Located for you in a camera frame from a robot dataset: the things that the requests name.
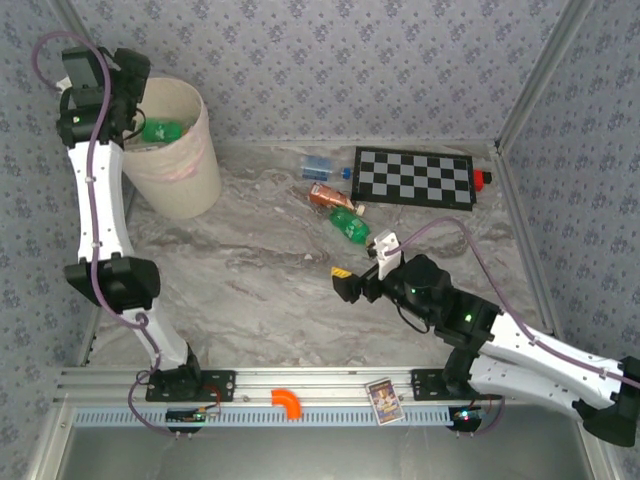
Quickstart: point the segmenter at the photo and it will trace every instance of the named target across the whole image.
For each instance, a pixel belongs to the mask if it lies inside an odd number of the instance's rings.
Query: gray marble surface
[[[486,150],[473,151],[474,166],[491,170],[478,156]],[[372,262],[330,224],[326,209],[308,202],[310,182],[299,177],[303,153],[347,166],[354,147],[218,149],[223,193],[213,208],[190,220],[163,218],[137,197],[129,233],[136,254],[160,268],[160,301],[176,329],[202,366],[443,365],[450,347],[433,334],[416,334],[390,302],[361,299],[350,305],[333,292],[332,266],[363,273]],[[349,188],[346,182],[336,186]],[[374,234],[390,228],[402,240],[448,215],[470,228],[514,307],[540,327],[497,180],[478,194],[473,212],[369,204],[364,220]],[[497,303],[455,226],[433,229],[408,258],[416,253],[447,269],[459,288]],[[135,336],[106,315],[90,361],[148,364]]]

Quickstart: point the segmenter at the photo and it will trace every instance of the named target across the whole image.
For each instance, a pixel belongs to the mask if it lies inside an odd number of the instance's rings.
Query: metal frame
[[[524,88],[509,112],[500,135],[498,135],[500,147],[504,152],[509,151],[518,132],[529,118],[533,107],[549,84],[551,76],[571,45],[593,3],[594,0],[569,0],[567,2]]]

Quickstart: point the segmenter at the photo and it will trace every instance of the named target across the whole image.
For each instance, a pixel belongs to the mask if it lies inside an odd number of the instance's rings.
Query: green bottle
[[[182,125],[173,120],[148,118],[142,130],[142,140],[147,143],[172,143],[182,136]]]
[[[329,215],[329,220],[344,233],[353,243],[364,245],[371,233],[366,223],[345,207],[336,207]]]

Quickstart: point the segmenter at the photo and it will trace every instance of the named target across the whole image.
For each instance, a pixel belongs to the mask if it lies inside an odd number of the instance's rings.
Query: wall
[[[565,0],[74,0],[195,84],[215,140],[491,139]]]
[[[509,152],[566,338],[614,358],[640,357],[639,118],[640,4],[596,2]]]
[[[0,4],[0,478],[22,478],[55,388],[75,362],[90,312],[67,286],[74,260],[75,183],[55,134],[58,100],[31,71],[35,40],[59,29],[44,2]],[[62,78],[61,43],[40,56]]]

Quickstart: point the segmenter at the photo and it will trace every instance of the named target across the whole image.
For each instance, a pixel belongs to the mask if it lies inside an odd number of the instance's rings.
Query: black and white checkerboard
[[[473,161],[465,155],[358,147],[351,200],[471,210]]]

